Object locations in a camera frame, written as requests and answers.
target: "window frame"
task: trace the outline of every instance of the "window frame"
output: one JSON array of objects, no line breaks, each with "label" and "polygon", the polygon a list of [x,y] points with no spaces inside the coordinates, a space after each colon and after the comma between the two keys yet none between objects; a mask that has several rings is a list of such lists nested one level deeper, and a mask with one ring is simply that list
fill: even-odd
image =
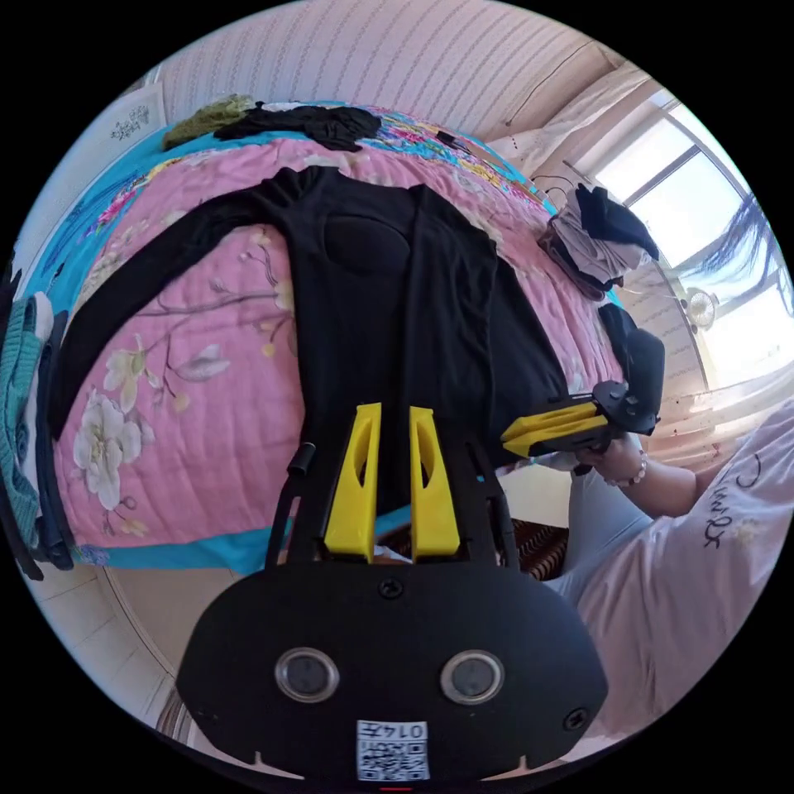
[{"label": "window frame", "polygon": [[[697,135],[691,132],[683,123],[678,121],[674,116],[671,115],[671,111],[677,108],[681,103],[673,98],[669,102],[666,102],[660,107],[654,109],[647,117],[643,119],[641,123],[639,123],[631,132],[625,135],[620,141],[618,141],[614,146],[612,146],[602,157],[598,158],[598,160],[593,163],[592,167],[588,169],[590,174],[595,175],[600,173],[604,168],[607,167],[610,163],[612,163],[617,157],[622,155],[632,144],[638,141],[643,135],[647,132],[652,130],[657,124],[661,121],[667,121],[676,127],[681,133],[686,135],[690,141],[692,142],[692,146],[690,149],[683,152],[679,155],[672,163],[667,165],[665,168],[661,169],[657,174],[651,177],[645,184],[641,185],[634,193],[629,196],[626,201],[624,202],[625,206],[630,208],[633,204],[639,201],[644,195],[649,193],[653,188],[660,185],[667,177],[671,174],[675,173],[679,168],[681,168],[685,163],[689,162],[693,157],[702,153],[705,155],[710,162],[717,168],[717,170],[728,180],[729,184],[739,195],[739,198],[744,201],[747,198],[748,191],[747,189],[736,179],[735,175],[728,168],[725,163],[713,152],[711,148],[709,148]],[[595,176],[588,176],[587,179],[594,184],[600,184]],[[704,246],[702,249],[694,253],[688,259],[683,261],[678,267],[672,267],[670,263],[664,258],[663,253],[660,252],[659,256],[659,267],[664,277],[667,279],[667,282],[670,284],[670,288],[673,293],[679,299],[686,298],[686,289],[684,288],[681,282],[682,274],[685,274],[687,270],[692,268],[698,261],[702,261],[705,256],[707,256],[711,251],[713,251],[723,240],[725,236],[717,237],[715,240],[710,242],[708,245]],[[762,279],[759,279],[758,283],[751,287],[750,289],[743,292],[741,295],[737,295],[732,299],[726,301],[724,304],[718,304],[716,308],[715,314],[715,322],[720,320],[721,318],[725,317],[726,315],[734,312],[736,309],[741,308],[742,306],[749,303],[751,300],[757,298],[758,296],[764,294],[768,289],[777,289],[779,284],[780,278],[780,271],[781,269],[785,271],[786,265],[785,262],[782,260],[782,253],[780,251],[779,246],[775,246],[772,251],[772,259],[776,263],[777,267],[772,268],[770,272],[766,274],[766,276]],[[682,310],[682,315],[689,326],[689,320],[684,311]],[[695,343],[696,352],[701,364],[701,372],[706,381],[706,384],[711,387],[711,384],[716,382],[716,372],[713,364],[711,363],[710,356],[707,350],[707,347],[704,343],[702,337],[699,337],[697,333],[694,333],[690,327],[690,334],[692,335],[692,339]]]}]

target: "hand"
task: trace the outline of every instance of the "hand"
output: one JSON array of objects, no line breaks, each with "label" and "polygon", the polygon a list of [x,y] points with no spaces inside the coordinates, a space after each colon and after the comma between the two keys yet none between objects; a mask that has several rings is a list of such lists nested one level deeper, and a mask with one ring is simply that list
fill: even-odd
[{"label": "hand", "polygon": [[592,466],[605,480],[616,482],[636,477],[642,466],[639,447],[628,435],[615,438],[606,452],[591,449],[580,450],[576,458],[586,466]]}]

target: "teal sweater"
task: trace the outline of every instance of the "teal sweater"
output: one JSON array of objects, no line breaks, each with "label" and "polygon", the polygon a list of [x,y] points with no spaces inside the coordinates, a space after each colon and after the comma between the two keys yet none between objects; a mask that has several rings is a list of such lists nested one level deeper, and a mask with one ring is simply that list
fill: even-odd
[{"label": "teal sweater", "polygon": [[34,524],[39,500],[33,486],[17,467],[17,434],[21,429],[31,382],[41,356],[35,334],[36,299],[18,300],[11,309],[6,339],[0,354],[0,473],[23,542],[34,544]]}]

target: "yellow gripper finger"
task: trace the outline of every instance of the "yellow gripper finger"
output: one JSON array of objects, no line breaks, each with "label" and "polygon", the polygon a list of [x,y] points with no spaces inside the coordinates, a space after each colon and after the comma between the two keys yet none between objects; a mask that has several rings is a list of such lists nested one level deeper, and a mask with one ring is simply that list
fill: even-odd
[{"label": "yellow gripper finger", "polygon": [[543,430],[545,428],[556,428],[564,426],[572,421],[589,419],[596,416],[598,406],[592,400],[588,400],[581,405],[569,405],[556,411],[547,411],[545,414],[533,414],[532,416],[519,416],[502,433],[502,441],[513,441],[523,436],[525,433]]},{"label": "yellow gripper finger", "polygon": [[451,557],[457,553],[461,538],[433,411],[411,406],[409,421],[411,548],[414,562],[421,557]]},{"label": "yellow gripper finger", "polygon": [[359,405],[325,533],[331,554],[375,556],[379,447],[380,403]]},{"label": "yellow gripper finger", "polygon": [[529,451],[535,444],[604,427],[609,420],[597,412],[598,406],[590,401],[545,414],[520,417],[505,431],[502,446],[515,455],[530,457]]}]

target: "screw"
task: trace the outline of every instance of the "screw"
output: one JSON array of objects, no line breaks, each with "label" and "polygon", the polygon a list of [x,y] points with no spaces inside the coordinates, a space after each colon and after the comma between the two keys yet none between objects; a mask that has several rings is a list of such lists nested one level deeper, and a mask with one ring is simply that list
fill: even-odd
[{"label": "screw", "polygon": [[384,597],[392,600],[394,598],[399,598],[403,595],[403,586],[402,583],[397,581],[396,579],[384,579],[378,585],[378,592]]},{"label": "screw", "polygon": [[195,714],[200,720],[206,720],[207,722],[211,722],[213,725],[218,722],[217,714],[208,714],[204,709],[196,709]]},{"label": "screw", "polygon": [[565,730],[579,730],[587,720],[587,709],[574,709],[562,722]]}]

